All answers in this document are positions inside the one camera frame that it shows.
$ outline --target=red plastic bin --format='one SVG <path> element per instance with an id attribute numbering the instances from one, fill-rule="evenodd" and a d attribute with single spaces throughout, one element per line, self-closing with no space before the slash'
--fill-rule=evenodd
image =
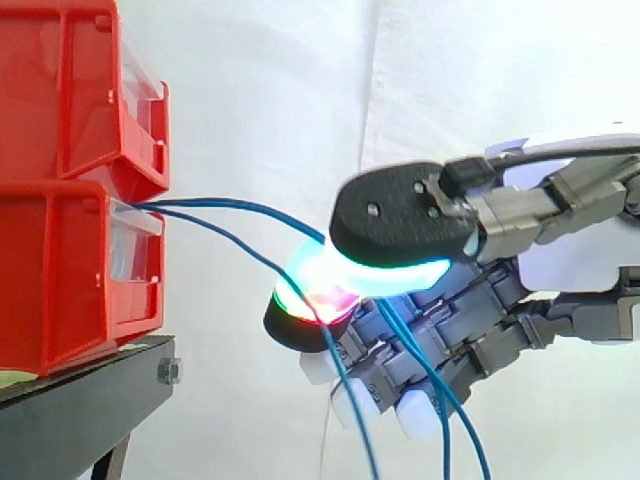
<path id="1" fill-rule="evenodd" d="M 127 202 L 169 186 L 168 89 L 113 0 L 0 0 L 0 180 L 94 180 Z"/>
<path id="2" fill-rule="evenodd" d="M 46 376 L 162 326 L 164 222 L 95 182 L 0 184 L 0 370 Z"/>

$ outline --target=blue wire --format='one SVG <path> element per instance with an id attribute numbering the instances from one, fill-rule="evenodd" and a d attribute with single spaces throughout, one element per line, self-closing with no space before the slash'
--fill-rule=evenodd
<path id="1" fill-rule="evenodd" d="M 485 480 L 491 480 L 489 463 L 484 453 L 482 442 L 480 441 L 478 434 L 473 428 L 473 424 L 471 423 L 471 420 L 469 420 L 469 417 L 464 411 L 464 407 L 462 406 L 458 398 L 455 396 L 455 394 L 451 391 L 451 389 L 449 388 L 449 385 L 447 385 L 442 380 L 442 377 L 438 374 L 438 372 L 436 372 L 435 369 L 431 365 L 429 365 L 429 362 L 426 361 L 426 358 L 420 351 L 420 348 L 415 348 L 414 345 L 412 345 L 412 342 L 410 340 L 407 341 L 408 339 L 405 337 L 405 332 L 403 331 L 402 327 L 399 325 L 400 323 L 404 324 L 404 322 L 402 321 L 402 319 L 399 318 L 395 310 L 393 310 L 392 308 L 391 311 L 388 313 L 392 316 L 392 321 L 389 322 L 389 327 L 391 327 L 391 330 L 393 331 L 393 333 L 398 337 L 398 339 L 400 339 L 400 341 L 402 342 L 407 352 L 409 352 L 409 354 L 416 359 L 416 361 L 420 364 L 420 366 L 426 370 L 427 374 L 429 375 L 429 378 L 431 379 L 431 382 L 434 384 L 436 391 L 441 390 L 444 393 L 445 397 L 447 397 L 447 400 L 449 400 L 449 402 L 453 406 L 456 413 L 460 416 L 460 420 L 462 420 L 462 423 L 464 424 L 467 432 L 469 433 L 469 437 L 471 437 L 471 441 L 476 450 L 476 455 L 478 456 L 478 460 L 480 461 L 480 467 L 482 469 L 482 475 Z"/>
<path id="2" fill-rule="evenodd" d="M 236 200 L 234 198 L 186 198 L 175 200 L 158 200 L 155 202 L 141 203 L 133 205 L 136 208 L 145 208 L 146 206 L 155 207 L 187 207 L 187 208 L 231 208 L 235 210 L 247 210 L 250 212 L 261 213 L 267 215 L 289 227 L 298 230 L 300 233 L 307 235 L 320 244 L 324 244 L 324 235 L 318 230 L 297 218 L 287 215 L 275 208 L 267 207 L 260 203 L 247 202 L 246 200 Z"/>
<path id="3" fill-rule="evenodd" d="M 400 342 L 405 346 L 411 345 L 414 350 L 416 350 L 420 355 L 419 358 L 416 358 L 416 361 L 424 367 L 424 363 L 428 363 L 424 352 L 418 345 L 411 329 L 404 323 L 404 321 L 398 315 L 398 312 L 393 308 L 391 303 L 386 298 L 381 298 L 376 301 L 378 304 L 378 308 L 380 309 L 380 313 L 383 318 L 386 320 L 387 324 L 391 328 L 392 324 L 395 324 L 397 327 L 396 336 L 400 340 Z M 449 415 L 447 410 L 447 402 L 444 398 L 444 394 L 442 390 L 439 388 L 435 388 L 436 391 L 436 399 L 438 401 L 438 405 L 440 407 L 440 422 L 442 423 L 442 442 L 443 442 L 443 458 L 442 458 L 442 472 L 444 480 L 449 480 L 451 478 L 451 431 L 449 429 Z"/>
<path id="4" fill-rule="evenodd" d="M 219 235 L 222 235 L 223 237 L 225 237 L 225 238 L 231 240 L 233 243 L 235 243 L 238 247 L 240 247 L 242 250 L 244 250 L 247 254 L 249 254 L 255 260 L 257 260 L 258 262 L 262 263 L 266 267 L 269 267 L 271 270 L 276 272 L 278 275 L 280 275 L 289 284 L 291 289 L 298 295 L 298 297 L 300 297 L 300 299 L 311 309 L 311 311 L 313 312 L 314 316 L 316 317 L 316 320 L 318 321 L 318 324 L 320 325 L 320 329 L 322 330 L 322 334 L 324 336 L 324 339 L 327 342 L 327 346 L 329 347 L 329 352 L 331 353 L 331 358 L 333 359 L 333 362 L 334 362 L 336 368 L 338 369 L 338 373 L 340 374 L 340 380 L 342 381 L 342 384 L 344 385 L 344 387 L 345 387 L 345 389 L 347 391 L 347 395 L 349 397 L 349 401 L 351 402 L 351 405 L 353 407 L 353 410 L 354 410 L 354 413 L 355 413 L 355 416 L 356 416 L 356 421 L 358 423 L 358 428 L 360 430 L 360 434 L 362 436 L 362 441 L 363 441 L 364 446 L 365 446 L 367 459 L 369 461 L 369 468 L 371 470 L 371 476 L 372 476 L 373 480 L 380 480 L 380 475 L 378 473 L 378 466 L 377 466 L 377 463 L 376 463 L 375 455 L 373 453 L 373 446 L 371 444 L 371 439 L 370 439 L 369 434 L 367 432 L 367 427 L 365 425 L 364 418 L 362 416 L 362 412 L 360 411 L 360 407 L 358 405 L 358 401 L 356 400 L 355 393 L 353 392 L 353 389 L 351 387 L 351 382 L 349 382 L 349 377 L 347 375 L 347 371 L 346 371 L 346 369 L 344 367 L 344 364 L 342 363 L 342 361 L 340 360 L 340 357 L 338 355 L 338 350 L 337 350 L 336 344 L 335 344 L 335 342 L 333 340 L 333 336 L 331 335 L 331 332 L 329 331 L 329 328 L 320 320 L 320 318 L 319 318 L 315 308 L 311 304 L 311 302 L 309 302 L 309 300 L 305 297 L 305 295 L 302 292 L 302 290 L 300 289 L 300 287 L 289 276 L 289 274 L 287 272 L 285 272 L 282 267 L 280 267 L 279 265 L 275 264 L 274 262 L 272 262 L 268 258 L 264 257 L 263 255 L 261 255 L 260 253 L 255 251 L 253 248 L 251 248 L 249 245 L 247 245 L 245 242 L 243 242 L 240 238 L 238 238 L 237 236 L 235 236 L 231 232 L 228 232 L 227 230 L 225 230 L 225 229 L 223 229 L 221 227 L 218 227 L 217 225 L 213 225 L 213 224 L 211 224 L 209 222 L 206 222 L 206 221 L 204 221 L 204 220 L 202 220 L 200 218 L 194 217 L 192 215 L 188 215 L 186 213 L 173 212 L 171 210 L 166 210 L 164 208 L 159 208 L 159 207 L 152 206 L 152 205 L 149 205 L 149 204 L 141 204 L 141 205 L 139 205 L 139 208 L 142 208 L 144 210 L 148 210 L 148 211 L 151 211 L 151 212 L 160 213 L 160 214 L 166 215 L 168 217 L 175 217 L 175 218 L 179 218 L 181 220 L 186 220 L 188 222 L 195 223 L 196 225 L 200 225 L 201 227 L 204 227 L 204 228 L 206 228 L 208 230 L 211 230 L 211 231 L 213 231 L 213 232 L 215 232 L 215 233 L 217 233 Z"/>

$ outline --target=bolt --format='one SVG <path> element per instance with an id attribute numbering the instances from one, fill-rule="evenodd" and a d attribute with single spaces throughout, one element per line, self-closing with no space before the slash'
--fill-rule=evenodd
<path id="1" fill-rule="evenodd" d="M 158 381 L 165 385 L 177 385 L 182 380 L 182 360 L 165 358 L 158 365 Z"/>
<path id="2" fill-rule="evenodd" d="M 367 205 L 367 213 L 371 217 L 378 217 L 380 216 L 380 207 L 378 207 L 375 203 L 369 203 Z"/>
<path id="3" fill-rule="evenodd" d="M 419 195 L 422 195 L 424 193 L 425 187 L 424 187 L 424 183 L 422 183 L 421 181 L 417 181 L 416 183 L 413 184 L 413 191 L 416 192 Z"/>

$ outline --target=white backdrop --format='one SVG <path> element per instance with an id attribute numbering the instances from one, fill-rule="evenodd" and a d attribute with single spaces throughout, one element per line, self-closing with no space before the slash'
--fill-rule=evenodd
<path id="1" fill-rule="evenodd" d="M 258 200 L 318 226 L 360 162 L 444 159 L 640 106 L 633 0 L 121 5 L 172 89 L 171 194 Z M 208 217 L 279 262 L 298 241 L 248 215 Z M 170 222 L 165 332 L 186 372 L 135 432 L 125 479 L 368 478 L 357 435 L 333 417 L 325 429 L 328 387 L 262 331 L 274 280 Z M 639 359 L 635 345 L 564 341 L 477 385 L 466 406 L 494 478 L 637 478 Z M 439 478 L 439 438 L 405 440 L 392 414 L 371 430 L 383 478 Z M 454 478 L 480 478 L 457 420 L 453 433 Z"/>

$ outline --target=white fingertip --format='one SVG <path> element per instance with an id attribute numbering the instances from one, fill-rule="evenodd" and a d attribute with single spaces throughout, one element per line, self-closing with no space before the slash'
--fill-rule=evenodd
<path id="1" fill-rule="evenodd" d="M 338 378 L 338 369 L 329 350 L 320 353 L 301 353 L 299 364 L 312 385 L 323 385 Z"/>
<path id="2" fill-rule="evenodd" d="M 375 400 L 371 397 L 371 394 L 367 390 L 367 386 L 359 378 L 351 379 L 351 389 L 356 397 L 360 411 L 364 420 L 379 417 L 380 410 Z M 342 427 L 351 430 L 357 425 L 356 416 L 353 411 L 353 406 L 349 401 L 349 394 L 343 384 L 340 384 L 331 394 L 331 403 L 333 404 L 333 411 L 338 417 L 338 420 L 342 424 Z"/>
<path id="3" fill-rule="evenodd" d="M 431 399 L 422 390 L 409 390 L 396 406 L 396 417 L 404 434 L 412 440 L 431 436 L 440 426 L 440 417 Z"/>

